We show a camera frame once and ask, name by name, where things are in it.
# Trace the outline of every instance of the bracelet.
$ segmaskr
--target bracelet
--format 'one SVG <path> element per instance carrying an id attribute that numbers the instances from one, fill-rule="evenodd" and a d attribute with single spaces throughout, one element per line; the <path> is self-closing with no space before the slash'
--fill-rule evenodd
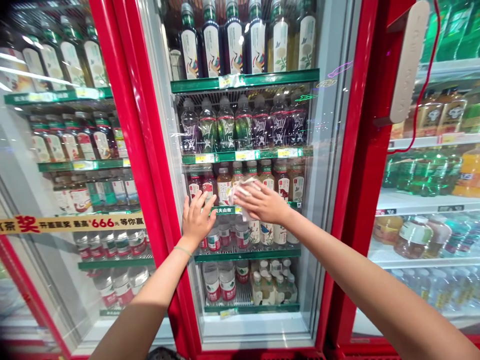
<path id="1" fill-rule="evenodd" d="M 192 257 L 192 255 L 193 255 L 190 251 L 184 249 L 184 248 L 181 247 L 181 246 L 174 246 L 173 248 L 174 248 L 174 249 L 178 249 L 178 250 L 182 250 L 182 251 L 183 251 L 185 254 L 187 254 L 189 257 Z"/>

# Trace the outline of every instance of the child's hand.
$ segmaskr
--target child's hand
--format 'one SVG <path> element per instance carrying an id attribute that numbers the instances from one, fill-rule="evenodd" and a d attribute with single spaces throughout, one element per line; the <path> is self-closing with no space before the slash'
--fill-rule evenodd
<path id="1" fill-rule="evenodd" d="M 217 195 L 213 195 L 202 209 L 207 195 L 207 192 L 202 193 L 200 190 L 195 194 L 190 206 L 189 197 L 185 196 L 181 226 L 183 236 L 178 242 L 178 245 L 191 253 L 199 247 L 200 242 L 207 236 L 210 230 L 212 230 L 215 220 L 217 219 L 217 210 L 212 211 L 209 216 Z"/>

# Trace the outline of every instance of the white shelf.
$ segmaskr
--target white shelf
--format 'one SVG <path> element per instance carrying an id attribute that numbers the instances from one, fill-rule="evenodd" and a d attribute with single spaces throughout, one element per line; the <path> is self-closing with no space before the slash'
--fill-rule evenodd
<path id="1" fill-rule="evenodd" d="M 480 198 L 462 196 L 422 197 L 382 188 L 376 216 L 451 213 L 480 210 Z"/>
<path id="2" fill-rule="evenodd" d="M 397 254 L 392 245 L 370 240 L 368 259 L 383 269 L 441 268 L 480 265 L 480 251 L 472 250 L 469 257 L 407 259 Z"/>

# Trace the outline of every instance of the green bottle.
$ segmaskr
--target green bottle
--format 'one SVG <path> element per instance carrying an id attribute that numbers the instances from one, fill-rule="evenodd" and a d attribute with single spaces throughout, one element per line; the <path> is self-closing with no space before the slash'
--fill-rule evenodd
<path id="1" fill-rule="evenodd" d="M 436 52 L 437 61 L 441 62 L 455 59 L 455 54 L 467 29 L 473 5 L 473 0 L 458 0 L 452 6 L 445 33 L 438 43 L 438 50 Z"/>

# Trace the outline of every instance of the red cable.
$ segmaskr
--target red cable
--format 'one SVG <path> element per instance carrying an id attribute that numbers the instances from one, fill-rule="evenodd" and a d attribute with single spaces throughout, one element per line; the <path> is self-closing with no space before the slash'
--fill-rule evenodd
<path id="1" fill-rule="evenodd" d="M 433 43 L 433 50 L 431 52 L 430 63 L 428 64 L 428 70 L 426 72 L 425 83 L 423 84 L 420 94 L 418 95 L 418 100 L 416 101 L 415 114 L 413 115 L 413 137 L 411 138 L 410 145 L 406 149 L 395 149 L 393 151 L 387 151 L 388 155 L 395 154 L 395 153 L 406 153 L 412 148 L 415 142 L 415 138 L 417 137 L 417 116 L 419 114 L 419 105 L 422 99 L 424 98 L 425 89 L 427 88 L 430 81 L 430 72 L 432 71 L 435 52 L 437 51 L 437 44 L 439 42 L 439 37 L 440 37 L 440 10 L 439 10 L 438 0 L 433 0 L 433 4 L 435 5 L 435 13 L 436 13 L 436 36 L 435 36 L 435 42 Z"/>

